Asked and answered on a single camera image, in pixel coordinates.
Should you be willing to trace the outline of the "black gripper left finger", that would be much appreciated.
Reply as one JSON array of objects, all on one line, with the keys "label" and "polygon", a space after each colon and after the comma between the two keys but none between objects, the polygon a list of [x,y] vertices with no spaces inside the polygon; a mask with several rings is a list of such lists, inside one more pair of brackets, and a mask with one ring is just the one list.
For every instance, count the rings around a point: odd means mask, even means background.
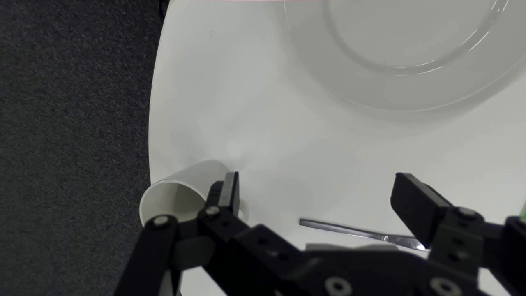
[{"label": "black gripper left finger", "polygon": [[238,221],[240,182],[238,173],[230,172],[222,182],[215,182],[197,219],[200,226],[230,228]]}]

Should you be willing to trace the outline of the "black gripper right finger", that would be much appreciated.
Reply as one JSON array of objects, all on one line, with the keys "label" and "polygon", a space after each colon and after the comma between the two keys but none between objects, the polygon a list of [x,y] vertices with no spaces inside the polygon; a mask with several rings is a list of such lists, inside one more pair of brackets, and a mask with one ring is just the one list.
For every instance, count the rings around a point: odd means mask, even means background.
[{"label": "black gripper right finger", "polygon": [[452,205],[409,173],[398,173],[390,198],[391,208],[424,247],[431,247],[437,226]]}]

